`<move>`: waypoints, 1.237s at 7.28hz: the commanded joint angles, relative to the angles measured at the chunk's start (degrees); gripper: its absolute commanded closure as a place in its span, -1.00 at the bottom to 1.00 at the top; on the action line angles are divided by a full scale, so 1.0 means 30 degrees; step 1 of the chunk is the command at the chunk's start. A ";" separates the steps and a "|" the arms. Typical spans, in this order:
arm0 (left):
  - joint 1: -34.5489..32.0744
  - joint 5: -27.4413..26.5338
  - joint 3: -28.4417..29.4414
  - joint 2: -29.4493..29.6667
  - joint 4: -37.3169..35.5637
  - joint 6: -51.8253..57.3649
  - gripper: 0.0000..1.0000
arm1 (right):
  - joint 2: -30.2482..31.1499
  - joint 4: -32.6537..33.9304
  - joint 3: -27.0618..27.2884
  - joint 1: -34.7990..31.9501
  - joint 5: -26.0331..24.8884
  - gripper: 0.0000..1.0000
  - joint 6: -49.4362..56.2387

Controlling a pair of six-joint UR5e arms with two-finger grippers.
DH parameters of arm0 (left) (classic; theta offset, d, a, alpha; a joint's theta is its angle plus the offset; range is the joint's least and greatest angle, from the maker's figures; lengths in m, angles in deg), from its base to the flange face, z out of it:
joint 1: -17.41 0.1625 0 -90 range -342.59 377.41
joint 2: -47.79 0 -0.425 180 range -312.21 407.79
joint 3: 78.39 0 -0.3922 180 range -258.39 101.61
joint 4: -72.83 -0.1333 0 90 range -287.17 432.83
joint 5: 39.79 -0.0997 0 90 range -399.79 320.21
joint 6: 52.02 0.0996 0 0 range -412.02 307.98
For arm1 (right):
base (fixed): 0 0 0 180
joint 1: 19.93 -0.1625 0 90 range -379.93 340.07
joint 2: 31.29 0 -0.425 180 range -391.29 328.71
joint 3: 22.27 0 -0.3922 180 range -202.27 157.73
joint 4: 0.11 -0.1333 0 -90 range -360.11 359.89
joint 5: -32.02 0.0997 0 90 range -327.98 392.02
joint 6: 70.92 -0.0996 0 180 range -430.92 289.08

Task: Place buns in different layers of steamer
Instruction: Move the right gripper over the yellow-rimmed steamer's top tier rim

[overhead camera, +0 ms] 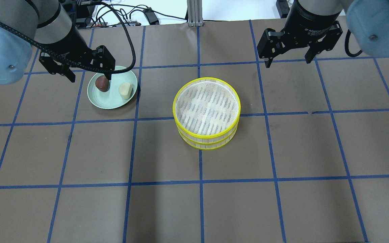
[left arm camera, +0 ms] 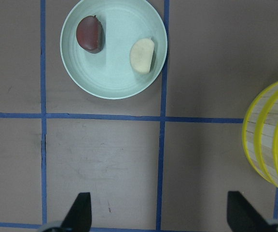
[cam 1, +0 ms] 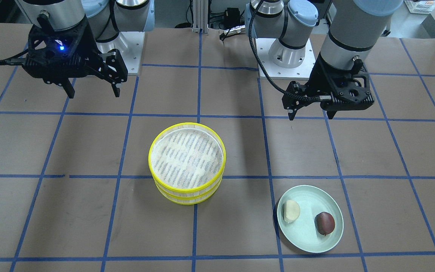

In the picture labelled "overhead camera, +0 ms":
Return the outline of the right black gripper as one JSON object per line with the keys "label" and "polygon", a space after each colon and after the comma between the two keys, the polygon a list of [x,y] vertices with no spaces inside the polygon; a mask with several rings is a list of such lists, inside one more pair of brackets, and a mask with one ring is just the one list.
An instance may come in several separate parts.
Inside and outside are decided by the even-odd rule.
{"label": "right black gripper", "polygon": [[309,47],[305,60],[311,63],[317,54],[332,50],[343,34],[337,21],[340,13],[338,0],[295,0],[281,31],[264,30],[257,44],[258,57],[269,68],[284,51]]}

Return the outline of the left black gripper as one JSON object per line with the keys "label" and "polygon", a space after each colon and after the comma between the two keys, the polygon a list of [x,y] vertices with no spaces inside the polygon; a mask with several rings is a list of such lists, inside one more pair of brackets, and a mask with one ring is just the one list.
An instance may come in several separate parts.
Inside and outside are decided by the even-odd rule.
{"label": "left black gripper", "polygon": [[110,71],[115,69],[115,58],[106,46],[96,49],[88,48],[84,38],[76,27],[71,27],[61,40],[50,44],[40,44],[44,49],[40,52],[39,63],[52,75],[59,74],[74,83],[76,76],[70,67],[103,74],[112,80]]}

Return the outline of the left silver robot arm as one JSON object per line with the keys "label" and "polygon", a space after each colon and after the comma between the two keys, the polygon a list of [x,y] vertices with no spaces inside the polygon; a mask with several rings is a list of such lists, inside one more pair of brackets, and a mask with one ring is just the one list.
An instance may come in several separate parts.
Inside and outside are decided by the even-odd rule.
{"label": "left silver robot arm", "polygon": [[18,82],[39,44],[38,61],[52,75],[75,82],[71,67],[112,71],[115,59],[105,46],[86,44],[60,0],[0,0],[0,85]]}

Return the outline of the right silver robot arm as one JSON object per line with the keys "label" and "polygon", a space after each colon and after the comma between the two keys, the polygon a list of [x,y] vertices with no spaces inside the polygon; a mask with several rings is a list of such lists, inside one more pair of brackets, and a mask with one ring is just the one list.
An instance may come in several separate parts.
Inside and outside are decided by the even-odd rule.
{"label": "right silver robot arm", "polygon": [[345,12],[345,52],[389,57],[389,0],[295,0],[284,28],[265,29],[257,44],[258,57],[270,67],[273,59],[296,48],[306,48],[305,61],[332,50],[343,34],[337,20]]}

